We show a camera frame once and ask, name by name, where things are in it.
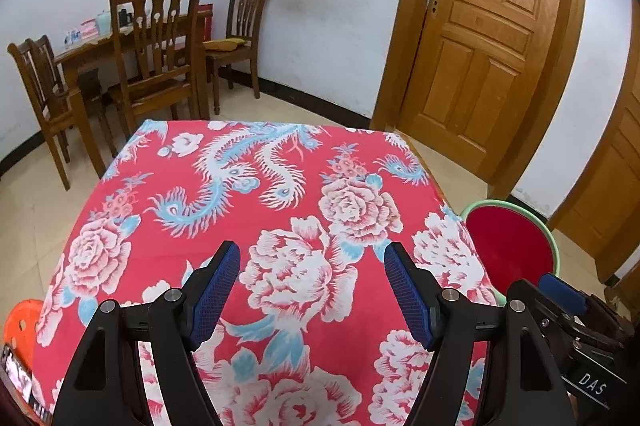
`floor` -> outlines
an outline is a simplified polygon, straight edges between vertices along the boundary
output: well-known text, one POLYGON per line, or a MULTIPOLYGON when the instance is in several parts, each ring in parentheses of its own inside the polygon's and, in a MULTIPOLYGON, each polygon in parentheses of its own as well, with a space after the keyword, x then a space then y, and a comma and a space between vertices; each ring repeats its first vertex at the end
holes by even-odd
MULTIPOLYGON (((240 121, 291 121, 308 124, 336 123, 287 102, 262 95, 254 100, 250 89, 222 88, 222 112, 216 119, 240 121)), ((110 111, 116 146, 124 144, 114 111, 110 111)), ((153 117, 168 118, 166 114, 153 117)), ((98 140, 100 133, 94 130, 98 140)), ((43 299, 60 252, 78 213, 98 179, 82 148, 77 131, 69 132, 71 163, 67 175, 71 190, 65 192, 46 145, 39 146, 0 180, 0 331, 9 311, 27 298, 43 299)), ((433 177, 455 212, 486 197, 486 184, 459 165, 414 141, 433 177)), ((102 144, 103 159, 110 158, 102 144)), ((561 277, 574 287, 604 299, 593 259, 558 231, 561 277)))

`smartphone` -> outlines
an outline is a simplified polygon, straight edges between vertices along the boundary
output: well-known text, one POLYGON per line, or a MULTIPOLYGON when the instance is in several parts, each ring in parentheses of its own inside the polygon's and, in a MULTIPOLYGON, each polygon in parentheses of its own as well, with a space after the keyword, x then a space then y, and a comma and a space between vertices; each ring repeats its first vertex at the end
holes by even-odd
POLYGON ((24 401, 33 409, 33 412, 40 418, 44 424, 51 424, 53 415, 39 403, 31 393, 31 372, 22 364, 18 356, 11 348, 11 345, 5 345, 2 349, 2 357, 0 358, 0 366, 9 376, 9 380, 15 389, 20 393, 24 401))

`tablecloth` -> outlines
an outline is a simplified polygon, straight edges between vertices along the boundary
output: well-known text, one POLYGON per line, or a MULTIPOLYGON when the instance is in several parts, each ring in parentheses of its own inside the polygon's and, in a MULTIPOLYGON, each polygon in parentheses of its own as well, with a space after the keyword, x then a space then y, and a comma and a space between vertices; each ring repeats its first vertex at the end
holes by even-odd
MULTIPOLYGON (((89 197, 36 326, 34 392, 53 410, 98 303, 153 301, 225 240, 238 281, 194 353, 224 424, 404 423, 430 354, 385 276, 400 241, 443 287, 494 304, 464 224, 394 133, 289 123, 147 120, 89 197)), ((154 422, 169 424, 150 346, 154 422)), ((470 424, 481 346, 459 415, 470 424)))

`silver screw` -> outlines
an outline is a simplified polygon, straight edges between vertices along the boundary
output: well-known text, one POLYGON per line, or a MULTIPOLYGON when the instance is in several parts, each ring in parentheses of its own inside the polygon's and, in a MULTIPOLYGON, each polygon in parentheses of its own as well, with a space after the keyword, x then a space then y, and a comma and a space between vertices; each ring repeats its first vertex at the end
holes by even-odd
POLYGON ((460 293, 455 289, 445 289, 442 291, 442 297, 447 301, 456 301, 460 298, 460 293))
POLYGON ((164 293, 164 299, 167 301, 178 301, 182 296, 182 291, 180 289, 169 289, 164 293))
POLYGON ((109 313, 116 308, 116 304, 113 300, 103 301, 100 305, 100 310, 104 313, 109 313))
POLYGON ((516 312, 524 312, 524 310, 526 309, 524 303, 522 303, 520 300, 511 300, 509 302, 509 307, 511 307, 511 309, 516 312))

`orange plastic stool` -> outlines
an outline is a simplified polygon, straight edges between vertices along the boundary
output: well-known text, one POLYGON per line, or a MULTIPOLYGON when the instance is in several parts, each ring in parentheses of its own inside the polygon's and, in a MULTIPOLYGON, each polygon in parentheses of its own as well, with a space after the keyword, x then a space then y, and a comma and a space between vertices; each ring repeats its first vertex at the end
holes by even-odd
POLYGON ((42 300, 24 300, 9 313, 4 323, 4 343, 9 343, 20 361, 31 370, 36 323, 40 317, 42 300))

